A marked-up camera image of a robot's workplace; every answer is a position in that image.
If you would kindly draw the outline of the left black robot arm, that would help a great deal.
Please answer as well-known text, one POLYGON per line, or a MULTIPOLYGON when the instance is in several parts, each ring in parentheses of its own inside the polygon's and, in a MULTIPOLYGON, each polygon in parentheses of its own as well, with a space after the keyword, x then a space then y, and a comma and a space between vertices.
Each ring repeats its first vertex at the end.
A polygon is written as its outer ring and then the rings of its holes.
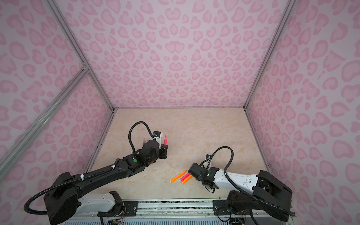
POLYGON ((155 140, 146 142, 137 150, 109 166, 84 174, 61 174, 52 185, 52 190, 44 196, 46 213, 51 225, 58 225, 75 215, 80 207, 78 199, 91 191, 114 181, 134 176, 144 171, 158 159, 167 158, 168 145, 155 140))

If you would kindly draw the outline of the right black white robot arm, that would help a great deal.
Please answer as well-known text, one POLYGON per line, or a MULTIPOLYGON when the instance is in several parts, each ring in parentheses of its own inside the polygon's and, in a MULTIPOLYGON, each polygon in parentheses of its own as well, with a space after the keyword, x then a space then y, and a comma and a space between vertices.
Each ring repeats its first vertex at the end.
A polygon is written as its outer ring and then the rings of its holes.
POLYGON ((230 190, 225 206, 231 214, 262 210, 283 222, 295 216, 291 211, 292 190, 267 171, 244 175, 225 172, 217 167, 206 169, 193 163, 188 173, 211 193, 217 189, 230 190))

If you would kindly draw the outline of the orange marker pen right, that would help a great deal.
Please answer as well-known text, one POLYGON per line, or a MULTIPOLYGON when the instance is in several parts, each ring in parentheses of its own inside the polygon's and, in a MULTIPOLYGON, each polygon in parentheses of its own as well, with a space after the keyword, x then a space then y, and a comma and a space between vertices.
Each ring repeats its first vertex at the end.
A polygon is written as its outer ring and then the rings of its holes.
POLYGON ((189 177, 187 177, 187 178, 182 182, 182 184, 187 183, 192 177, 193 177, 192 175, 190 175, 189 177))

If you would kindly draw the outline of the orange marker pen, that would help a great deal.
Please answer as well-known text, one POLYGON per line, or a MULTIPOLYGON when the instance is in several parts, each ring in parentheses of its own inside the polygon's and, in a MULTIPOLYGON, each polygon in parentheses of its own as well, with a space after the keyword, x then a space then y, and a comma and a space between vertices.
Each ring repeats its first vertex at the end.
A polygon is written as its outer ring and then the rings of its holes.
POLYGON ((187 177, 187 178, 182 182, 182 184, 187 183, 192 177, 193 177, 192 175, 190 175, 189 177, 187 177))
POLYGON ((170 180, 170 182, 171 182, 171 183, 175 182, 177 179, 181 178, 181 177, 182 177, 183 175, 185 175, 186 173, 187 173, 187 170, 179 173, 177 176, 175 176, 174 178, 172 178, 172 179, 170 180))

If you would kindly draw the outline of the orange marker pen left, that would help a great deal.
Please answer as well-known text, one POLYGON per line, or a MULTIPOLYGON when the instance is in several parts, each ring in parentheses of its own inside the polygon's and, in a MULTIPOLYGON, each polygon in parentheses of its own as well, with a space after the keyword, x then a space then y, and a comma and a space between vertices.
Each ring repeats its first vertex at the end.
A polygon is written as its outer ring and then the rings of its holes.
POLYGON ((171 182, 171 183, 175 182, 177 179, 181 178, 181 177, 182 177, 183 175, 185 175, 186 173, 187 173, 187 170, 179 173, 177 176, 175 176, 174 178, 172 178, 172 179, 170 180, 170 182, 171 182))

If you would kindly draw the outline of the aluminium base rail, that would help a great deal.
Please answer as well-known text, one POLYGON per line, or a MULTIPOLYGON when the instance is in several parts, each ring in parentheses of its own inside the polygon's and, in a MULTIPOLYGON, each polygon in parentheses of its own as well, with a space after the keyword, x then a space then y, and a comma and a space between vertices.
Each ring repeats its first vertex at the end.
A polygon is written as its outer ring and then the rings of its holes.
POLYGON ((66 225, 283 225, 266 212, 230 214, 224 198, 125 200, 126 214, 113 217, 95 212, 75 215, 66 225))

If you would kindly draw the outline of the aluminium frame strut left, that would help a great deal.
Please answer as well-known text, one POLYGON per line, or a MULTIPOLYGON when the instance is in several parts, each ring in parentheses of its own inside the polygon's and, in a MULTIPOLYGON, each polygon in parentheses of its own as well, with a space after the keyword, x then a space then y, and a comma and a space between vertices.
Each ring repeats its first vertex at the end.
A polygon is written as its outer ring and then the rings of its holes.
POLYGON ((39 136, 50 120, 56 115, 82 80, 88 75, 88 70, 88 67, 84 67, 76 75, 76 77, 69 82, 66 88, 61 91, 49 107, 35 120, 29 130, 21 138, 19 138, 16 144, 14 144, 9 153, 1 161, 1 181, 5 179, 18 160, 23 156, 25 151, 39 136))

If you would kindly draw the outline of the aluminium frame corner post left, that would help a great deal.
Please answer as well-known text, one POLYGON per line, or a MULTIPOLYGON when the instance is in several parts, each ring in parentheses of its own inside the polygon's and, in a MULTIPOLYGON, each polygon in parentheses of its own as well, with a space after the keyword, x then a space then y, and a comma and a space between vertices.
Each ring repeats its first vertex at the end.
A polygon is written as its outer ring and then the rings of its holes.
POLYGON ((52 15, 54 16, 54 18, 55 18, 56 22, 58 23, 59 27, 63 31, 66 39, 68 40, 68 42, 71 45, 72 49, 74 50, 75 54, 77 55, 79 60, 82 62, 84 68, 88 70, 90 79, 94 83, 96 89, 98 90, 100 96, 102 97, 102 99, 106 103, 107 107, 109 108, 109 110, 111 112, 114 112, 115 107, 111 103, 110 98, 108 97, 108 95, 106 94, 104 88, 100 84, 99 79, 96 77, 95 72, 93 71, 89 61, 87 60, 83 50, 81 49, 80 44, 77 41, 75 35, 73 34, 73 32, 70 29, 68 23, 66 22, 65 16, 63 15, 61 10, 59 9, 58 4, 56 3, 56 1, 46 0, 44 2, 47 5, 47 7, 49 8, 52 15))

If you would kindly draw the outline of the aluminium frame corner post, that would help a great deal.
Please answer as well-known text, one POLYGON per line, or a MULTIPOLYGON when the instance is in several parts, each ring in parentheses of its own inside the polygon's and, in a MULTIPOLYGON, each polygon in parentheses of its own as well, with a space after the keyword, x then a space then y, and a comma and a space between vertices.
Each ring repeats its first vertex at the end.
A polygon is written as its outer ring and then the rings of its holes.
POLYGON ((266 51, 266 54, 262 60, 262 63, 260 65, 260 68, 255 76, 254 83, 251 86, 249 96, 247 97, 247 100, 245 102, 245 105, 243 107, 244 111, 246 112, 249 108, 250 102, 255 94, 255 91, 260 83, 261 77, 263 76, 265 69, 267 68, 267 65, 269 64, 273 53, 276 50, 276 47, 281 39, 281 36, 283 35, 283 32, 286 29, 286 26, 288 25, 291 16, 293 15, 299 1, 296 0, 290 0, 287 1, 287 5, 285 7, 284 13, 280 18, 279 24, 274 31, 273 37, 271 38, 270 44, 268 46, 268 49, 266 51))
POLYGON ((94 83, 96 89, 98 90, 100 96, 102 97, 102 99, 106 103, 107 107, 109 108, 109 110, 111 112, 114 112, 115 107, 111 103, 110 98, 108 97, 108 95, 106 94, 104 88, 100 84, 99 79, 96 77, 95 72, 93 71, 89 61, 87 60, 83 50, 81 49, 80 44, 77 41, 75 35, 73 34, 73 32, 70 29, 68 23, 66 22, 65 16, 63 15, 61 10, 59 9, 58 4, 56 3, 56 1, 46 0, 44 2, 47 5, 47 7, 49 8, 52 15, 54 16, 54 18, 55 18, 56 22, 58 23, 59 27, 63 31, 66 39, 68 40, 68 42, 71 45, 72 49, 74 50, 75 54, 77 55, 79 60, 82 62, 84 68, 88 70, 90 79, 94 83))

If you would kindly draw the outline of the aluminium frame corner post right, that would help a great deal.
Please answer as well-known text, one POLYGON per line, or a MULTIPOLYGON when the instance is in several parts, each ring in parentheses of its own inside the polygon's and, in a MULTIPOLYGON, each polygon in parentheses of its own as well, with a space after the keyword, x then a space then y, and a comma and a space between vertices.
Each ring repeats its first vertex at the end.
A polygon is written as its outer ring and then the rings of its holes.
POLYGON ((246 112, 249 108, 250 102, 255 94, 255 91, 260 83, 261 77, 263 76, 265 69, 267 68, 267 65, 269 64, 273 53, 276 50, 276 47, 281 39, 281 36, 283 35, 283 32, 286 29, 286 26, 288 25, 291 16, 293 15, 299 1, 296 0, 290 0, 287 1, 287 5, 285 7, 284 13, 280 18, 279 24, 274 31, 273 37, 271 38, 270 44, 268 46, 268 49, 266 51, 266 54, 262 60, 262 63, 260 65, 260 68, 255 76, 254 83, 251 86, 249 96, 247 97, 247 100, 245 102, 245 105, 243 107, 244 111, 246 112))

